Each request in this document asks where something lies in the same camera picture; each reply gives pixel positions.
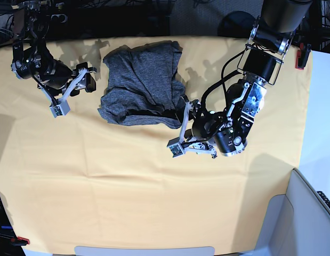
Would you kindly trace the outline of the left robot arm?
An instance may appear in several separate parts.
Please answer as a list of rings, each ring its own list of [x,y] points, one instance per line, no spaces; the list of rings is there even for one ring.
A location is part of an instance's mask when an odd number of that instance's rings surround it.
[[[248,56],[211,85],[201,100],[186,101],[180,135],[167,147],[178,157],[191,151],[224,156],[242,153],[255,115],[264,106],[267,84],[274,85],[295,31],[311,1],[264,1],[245,49],[230,59]]]

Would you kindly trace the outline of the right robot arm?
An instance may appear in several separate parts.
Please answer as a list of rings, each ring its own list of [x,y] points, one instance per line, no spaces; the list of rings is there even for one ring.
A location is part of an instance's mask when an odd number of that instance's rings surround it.
[[[11,6],[15,11],[11,70],[16,77],[32,78],[53,106],[79,95],[81,90],[94,92],[96,82],[91,74],[96,72],[95,67],[83,62],[70,69],[55,59],[47,48],[45,36],[49,30],[53,2],[12,1]]]

